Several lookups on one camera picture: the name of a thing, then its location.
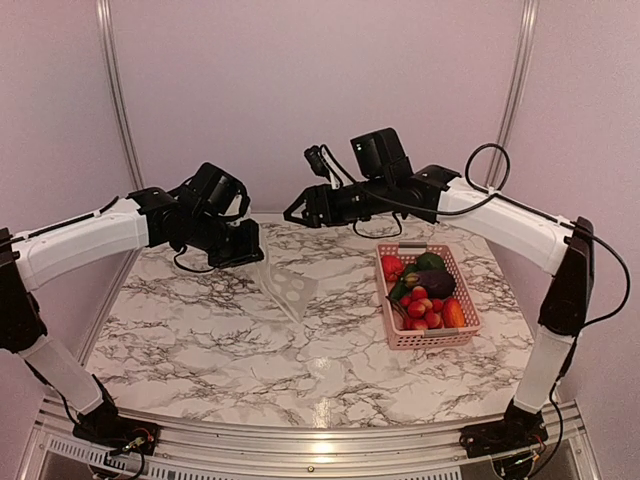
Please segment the clear zip top bag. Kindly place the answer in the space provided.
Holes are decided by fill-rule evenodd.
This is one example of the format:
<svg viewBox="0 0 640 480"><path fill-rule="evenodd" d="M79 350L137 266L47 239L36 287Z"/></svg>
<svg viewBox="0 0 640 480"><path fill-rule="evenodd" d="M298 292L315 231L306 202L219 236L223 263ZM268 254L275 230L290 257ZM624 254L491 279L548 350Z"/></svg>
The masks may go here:
<svg viewBox="0 0 640 480"><path fill-rule="evenodd" d="M316 295L317 280L274 267L266 261L257 264L254 280L291 321L303 322L309 302Z"/></svg>

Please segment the pink plastic basket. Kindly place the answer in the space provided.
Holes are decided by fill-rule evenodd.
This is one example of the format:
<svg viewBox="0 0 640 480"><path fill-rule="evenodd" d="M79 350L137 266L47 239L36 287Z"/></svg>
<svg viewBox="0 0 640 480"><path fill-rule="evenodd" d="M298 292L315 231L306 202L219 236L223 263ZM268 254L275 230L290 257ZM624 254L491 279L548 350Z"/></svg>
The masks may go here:
<svg viewBox="0 0 640 480"><path fill-rule="evenodd" d="M466 319L464 328L445 328L435 330L408 330L402 329L400 315L394 311L391 306L391 299L399 299L413 288L408 288L404 284L404 277L397 282L387 282L381 266L381 257L384 255L393 255L398 257L406 266L409 262L415 260L419 255L425 252L432 252L441 256L446 264L448 271L456 281L456 289L454 293L444 299L456 298L463 309ZM426 245L420 243L380 243L376 246L376 281L379 299L382 304L382 315L384 328L387 335L389 347L393 350L411 350L419 348L445 347L445 346L461 346L467 344L471 338L478 333L481 328L481 320L477 313L476 307L471 300L466 281L454 260L450 248L446 245Z"/></svg>

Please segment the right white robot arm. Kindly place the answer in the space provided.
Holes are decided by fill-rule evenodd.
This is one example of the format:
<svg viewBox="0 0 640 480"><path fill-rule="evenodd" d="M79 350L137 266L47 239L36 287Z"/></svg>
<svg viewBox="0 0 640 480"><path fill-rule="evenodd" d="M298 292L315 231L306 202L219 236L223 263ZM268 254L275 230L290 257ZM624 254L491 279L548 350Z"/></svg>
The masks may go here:
<svg viewBox="0 0 640 480"><path fill-rule="evenodd" d="M583 218L570 223L538 212L437 165L339 188L307 187L286 208L284 218L320 228L345 226L387 212L451 224L525 257L551 275L524 376L507 417L495 428L502 446L519 446L533 433L533 417L569 364L573 343L586 324L594 283L592 224Z"/></svg>

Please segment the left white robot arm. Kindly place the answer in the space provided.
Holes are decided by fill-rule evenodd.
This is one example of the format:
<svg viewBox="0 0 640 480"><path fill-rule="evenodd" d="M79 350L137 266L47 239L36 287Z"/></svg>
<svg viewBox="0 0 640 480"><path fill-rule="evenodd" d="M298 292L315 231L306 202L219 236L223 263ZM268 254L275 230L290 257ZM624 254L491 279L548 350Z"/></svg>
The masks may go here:
<svg viewBox="0 0 640 480"><path fill-rule="evenodd" d="M77 428L106 445L119 444L131 422L120 416L105 387L48 335L34 291L49 281L111 255L167 244L178 253L204 252L210 269L263 260L259 226L228 209L240 194L214 196L186 186L153 187L106 207L13 236L1 232L1 347L19 356L77 412Z"/></svg>

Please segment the red tomato toy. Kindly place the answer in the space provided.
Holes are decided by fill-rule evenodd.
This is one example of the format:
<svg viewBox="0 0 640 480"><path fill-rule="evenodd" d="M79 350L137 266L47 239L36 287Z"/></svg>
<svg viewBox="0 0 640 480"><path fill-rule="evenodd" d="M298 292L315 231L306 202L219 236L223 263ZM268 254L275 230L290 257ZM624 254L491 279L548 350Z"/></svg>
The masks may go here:
<svg viewBox="0 0 640 480"><path fill-rule="evenodd" d="M397 282L405 269L402 260L393 255L384 255L380 261L385 280L387 282Z"/></svg>

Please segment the green pepper toy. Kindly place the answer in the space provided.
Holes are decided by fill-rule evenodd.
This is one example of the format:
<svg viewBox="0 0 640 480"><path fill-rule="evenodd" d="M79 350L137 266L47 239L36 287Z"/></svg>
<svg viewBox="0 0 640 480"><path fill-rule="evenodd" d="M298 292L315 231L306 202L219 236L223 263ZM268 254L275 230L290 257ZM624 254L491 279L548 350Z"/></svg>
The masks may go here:
<svg viewBox="0 0 640 480"><path fill-rule="evenodd" d="M415 260L409 262L403 271L404 275L420 271L445 270L446 264L444 259L432 252L425 252L419 255Z"/></svg>

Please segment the purple eggplant toy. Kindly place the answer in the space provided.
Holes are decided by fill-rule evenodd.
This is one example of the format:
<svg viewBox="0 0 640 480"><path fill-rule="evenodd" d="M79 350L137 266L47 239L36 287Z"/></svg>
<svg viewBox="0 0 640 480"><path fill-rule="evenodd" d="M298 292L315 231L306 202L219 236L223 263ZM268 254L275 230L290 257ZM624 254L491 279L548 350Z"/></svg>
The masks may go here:
<svg viewBox="0 0 640 480"><path fill-rule="evenodd" d="M404 277L408 288L423 287L432 298L444 299L456 289L455 278L446 270L425 270L411 272Z"/></svg>

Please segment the red cherry bunch toy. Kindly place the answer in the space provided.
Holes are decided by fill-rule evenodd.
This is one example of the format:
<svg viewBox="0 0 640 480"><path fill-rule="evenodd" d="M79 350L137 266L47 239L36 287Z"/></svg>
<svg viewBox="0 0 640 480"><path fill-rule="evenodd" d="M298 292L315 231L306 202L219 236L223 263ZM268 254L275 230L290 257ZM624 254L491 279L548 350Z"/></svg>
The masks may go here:
<svg viewBox="0 0 640 480"><path fill-rule="evenodd" d="M431 300L427 290L416 286L399 299L391 299L391 306L401 320L402 329L435 330L444 327L441 315L443 302L439 299Z"/></svg>

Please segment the orange red mango toy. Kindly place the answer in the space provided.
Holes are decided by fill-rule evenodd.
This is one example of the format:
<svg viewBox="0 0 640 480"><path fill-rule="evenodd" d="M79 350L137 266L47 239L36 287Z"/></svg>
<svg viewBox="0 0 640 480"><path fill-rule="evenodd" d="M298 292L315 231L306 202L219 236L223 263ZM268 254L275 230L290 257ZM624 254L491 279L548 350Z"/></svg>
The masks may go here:
<svg viewBox="0 0 640 480"><path fill-rule="evenodd" d="M462 306L456 298L448 298L445 300L441 314L445 328L458 329L466 326Z"/></svg>

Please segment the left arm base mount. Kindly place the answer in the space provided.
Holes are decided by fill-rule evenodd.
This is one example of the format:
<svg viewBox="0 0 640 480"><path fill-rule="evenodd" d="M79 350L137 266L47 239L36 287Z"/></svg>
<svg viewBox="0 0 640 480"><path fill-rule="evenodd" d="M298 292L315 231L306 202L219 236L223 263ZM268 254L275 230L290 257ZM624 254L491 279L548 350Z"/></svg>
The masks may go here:
<svg viewBox="0 0 640 480"><path fill-rule="evenodd" d="M156 423L117 417L90 426L88 423L80 423L73 428L73 435L91 443L109 447L118 454L125 452L125 447L134 440L142 438L144 442L136 448L145 456L154 453L160 427Z"/></svg>

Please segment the left aluminium frame post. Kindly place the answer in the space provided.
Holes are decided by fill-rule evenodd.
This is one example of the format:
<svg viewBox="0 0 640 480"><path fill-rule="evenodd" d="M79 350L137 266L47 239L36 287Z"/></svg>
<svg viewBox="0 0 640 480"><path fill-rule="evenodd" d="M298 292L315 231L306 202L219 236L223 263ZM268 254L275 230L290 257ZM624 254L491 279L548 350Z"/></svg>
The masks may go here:
<svg viewBox="0 0 640 480"><path fill-rule="evenodd" d="M117 133L122 145L126 170L133 188L140 190L145 187L145 181L127 109L125 89L118 58L112 2L109 0L97 0L95 6L109 94L114 111Z"/></svg>

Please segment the aluminium frame post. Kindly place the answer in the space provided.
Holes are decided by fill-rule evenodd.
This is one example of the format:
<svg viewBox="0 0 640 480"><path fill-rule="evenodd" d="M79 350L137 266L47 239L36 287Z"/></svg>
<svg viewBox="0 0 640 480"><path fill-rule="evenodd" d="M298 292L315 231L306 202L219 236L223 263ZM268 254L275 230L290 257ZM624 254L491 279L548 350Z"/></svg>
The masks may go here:
<svg viewBox="0 0 640 480"><path fill-rule="evenodd" d="M133 188L140 190L145 187L145 181L127 109L125 89L118 58L112 2L109 0L97 0L95 6L109 94L114 111L117 133L122 145L126 170Z"/></svg>
<svg viewBox="0 0 640 480"><path fill-rule="evenodd" d="M534 48L535 30L540 2L522 2L520 28L517 38L513 68L508 85L506 103L496 142L507 149L521 105Z"/></svg>

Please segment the right aluminium frame post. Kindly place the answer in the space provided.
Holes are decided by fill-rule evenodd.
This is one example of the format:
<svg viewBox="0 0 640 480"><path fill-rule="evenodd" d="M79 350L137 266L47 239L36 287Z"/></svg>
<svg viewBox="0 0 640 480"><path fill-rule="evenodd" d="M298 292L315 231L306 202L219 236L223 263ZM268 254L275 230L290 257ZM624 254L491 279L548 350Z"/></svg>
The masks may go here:
<svg viewBox="0 0 640 480"><path fill-rule="evenodd" d="M520 28L517 38L513 68L508 85L506 103L496 142L507 149L521 105L534 48L535 30L540 2L522 2Z"/></svg>

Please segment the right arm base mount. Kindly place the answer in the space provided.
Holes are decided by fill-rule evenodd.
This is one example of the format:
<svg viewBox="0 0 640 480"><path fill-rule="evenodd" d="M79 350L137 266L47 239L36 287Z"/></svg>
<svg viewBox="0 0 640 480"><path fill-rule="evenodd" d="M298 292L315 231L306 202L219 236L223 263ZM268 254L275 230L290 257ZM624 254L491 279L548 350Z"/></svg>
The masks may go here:
<svg viewBox="0 0 640 480"><path fill-rule="evenodd" d="M494 455L545 443L549 436L542 420L497 420L461 429L459 443L468 458Z"/></svg>

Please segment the curved aluminium front rail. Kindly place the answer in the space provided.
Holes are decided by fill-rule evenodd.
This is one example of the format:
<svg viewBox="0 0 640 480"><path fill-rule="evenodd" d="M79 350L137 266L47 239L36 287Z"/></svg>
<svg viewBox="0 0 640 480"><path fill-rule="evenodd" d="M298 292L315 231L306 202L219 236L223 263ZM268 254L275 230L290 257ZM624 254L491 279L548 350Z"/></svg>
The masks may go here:
<svg viewBox="0 0 640 480"><path fill-rule="evenodd" d="M128 477L143 464L146 479L495 479L514 457L469 458L459 442L465 420L312 429L124 414L158 425L153 454L108 457L107 448L73 437L62 403L45 399L17 478Z"/></svg>

